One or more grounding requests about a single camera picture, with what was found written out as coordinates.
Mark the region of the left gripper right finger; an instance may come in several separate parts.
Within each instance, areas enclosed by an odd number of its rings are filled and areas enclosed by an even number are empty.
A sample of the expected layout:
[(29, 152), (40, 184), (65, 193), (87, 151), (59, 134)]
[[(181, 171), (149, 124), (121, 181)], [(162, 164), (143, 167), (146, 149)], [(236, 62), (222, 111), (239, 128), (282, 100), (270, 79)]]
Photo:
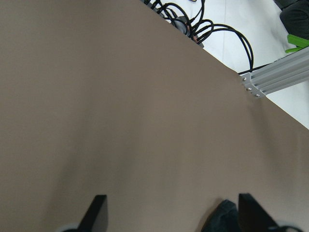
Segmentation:
[(249, 193), (239, 194), (239, 226), (242, 232), (278, 232), (279, 226)]

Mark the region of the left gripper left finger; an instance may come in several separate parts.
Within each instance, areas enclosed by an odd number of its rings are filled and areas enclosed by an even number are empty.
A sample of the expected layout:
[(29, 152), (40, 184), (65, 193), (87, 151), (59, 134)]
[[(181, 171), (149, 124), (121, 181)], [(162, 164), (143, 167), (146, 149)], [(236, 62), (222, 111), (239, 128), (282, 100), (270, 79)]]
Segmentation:
[(78, 232), (106, 232), (108, 228), (107, 195), (96, 195), (77, 228)]

